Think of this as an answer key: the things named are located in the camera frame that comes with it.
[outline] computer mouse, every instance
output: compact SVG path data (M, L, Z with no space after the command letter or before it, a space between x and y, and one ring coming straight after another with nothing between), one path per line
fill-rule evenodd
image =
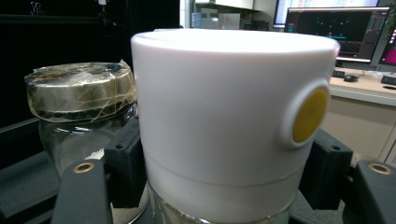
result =
M355 77L353 75L344 76L344 81L346 81L346 82L355 82L357 80L358 80L358 77Z

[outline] cylinder lid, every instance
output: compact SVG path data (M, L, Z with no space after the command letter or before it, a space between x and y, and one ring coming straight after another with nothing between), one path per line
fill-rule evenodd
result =
M31 112L50 122L97 120L136 101L134 74L120 63L69 63L24 78Z

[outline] computer monitor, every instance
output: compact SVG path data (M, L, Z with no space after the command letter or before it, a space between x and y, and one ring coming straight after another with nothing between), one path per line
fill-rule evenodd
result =
M390 34L388 43L382 52L379 64L395 65L396 66L396 29Z
M285 28L286 17L289 7L376 7L378 0L353 0L353 1L329 1L329 0L276 0L274 16L274 28Z
M339 63L371 63L388 12L389 7L289 8L284 32L337 40Z

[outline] keyboard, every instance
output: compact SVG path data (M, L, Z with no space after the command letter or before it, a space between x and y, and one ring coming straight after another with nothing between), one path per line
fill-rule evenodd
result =
M346 76L346 72L336 71L336 70L332 71L332 77L345 77L345 76Z

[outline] monitor screen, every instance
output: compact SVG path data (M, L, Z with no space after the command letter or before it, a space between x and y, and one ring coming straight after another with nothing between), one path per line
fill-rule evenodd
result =
M396 65L396 29L390 35L388 43L382 52L380 64Z
M337 61L370 63L388 7L289 8L284 32L321 35L340 44Z
M376 7L378 0L276 0L276 11L274 16L274 28L285 28L286 17L289 7Z

